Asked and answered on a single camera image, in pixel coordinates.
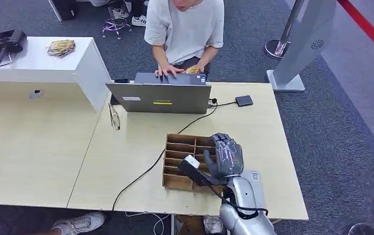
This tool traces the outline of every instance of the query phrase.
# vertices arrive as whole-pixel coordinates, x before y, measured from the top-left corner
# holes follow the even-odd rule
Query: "white cord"
[[[169,214],[168,215],[166,215],[166,216],[164,216],[163,218],[161,218],[161,217],[159,217],[157,214],[155,214],[155,213],[149,213],[149,212],[143,212],[143,213],[137,213],[137,214],[127,214],[127,212],[125,212],[125,215],[126,215],[126,217],[133,217],[133,216],[137,216],[137,215],[143,215],[143,214],[153,214],[153,215],[155,215],[159,220],[155,223],[155,225],[153,226],[153,234],[155,234],[155,235],[158,235],[158,234],[156,234],[156,232],[155,232],[155,228],[156,228],[156,225],[159,223],[159,222],[161,222],[161,224],[162,224],[162,232],[161,232],[161,234],[160,235],[163,235],[164,234],[164,219],[166,219],[166,218],[168,218],[168,216],[170,216]]]

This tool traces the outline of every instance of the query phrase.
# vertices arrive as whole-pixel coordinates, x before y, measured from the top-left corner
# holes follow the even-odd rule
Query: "white t-shirt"
[[[168,62],[181,64],[194,56],[201,58],[206,45],[223,46],[223,0],[202,0],[185,12],[173,0],[150,0],[145,41],[164,45]]]

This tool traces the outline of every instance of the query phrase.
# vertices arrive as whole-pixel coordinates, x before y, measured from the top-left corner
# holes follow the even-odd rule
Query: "white sneaker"
[[[115,19],[129,17],[129,14],[125,12],[125,10],[123,10],[122,8],[114,8],[113,15],[115,16]]]
[[[132,17],[132,25],[146,27],[147,26],[147,17],[141,15],[139,17]]]
[[[92,212],[72,219],[58,220],[52,229],[61,229],[61,235],[76,235],[93,231],[104,223],[104,215],[101,212]]]

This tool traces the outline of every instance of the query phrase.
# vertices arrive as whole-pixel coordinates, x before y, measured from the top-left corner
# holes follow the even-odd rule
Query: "hand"
[[[155,70],[155,76],[162,76],[164,74],[165,76],[168,76],[168,72],[172,73],[174,77],[176,77],[177,73],[184,72],[182,69],[177,69],[174,66],[168,64],[165,66],[158,65],[158,70]]]
[[[204,66],[196,64],[186,69],[184,73],[194,74],[194,73],[199,73],[199,72],[204,72]]]
[[[225,176],[240,175],[243,171],[243,153],[240,144],[228,134],[217,133],[211,136],[216,144],[216,163],[210,158],[210,152],[204,150],[204,161],[210,175],[216,179]]]

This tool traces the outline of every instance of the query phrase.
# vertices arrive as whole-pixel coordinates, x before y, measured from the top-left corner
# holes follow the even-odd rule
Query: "silver laptop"
[[[156,78],[153,73],[142,73],[137,74],[135,83],[106,83],[106,86],[127,112],[205,114],[211,86],[205,80],[201,82],[198,76],[178,74],[177,78]],[[201,85],[182,84],[183,80]]]

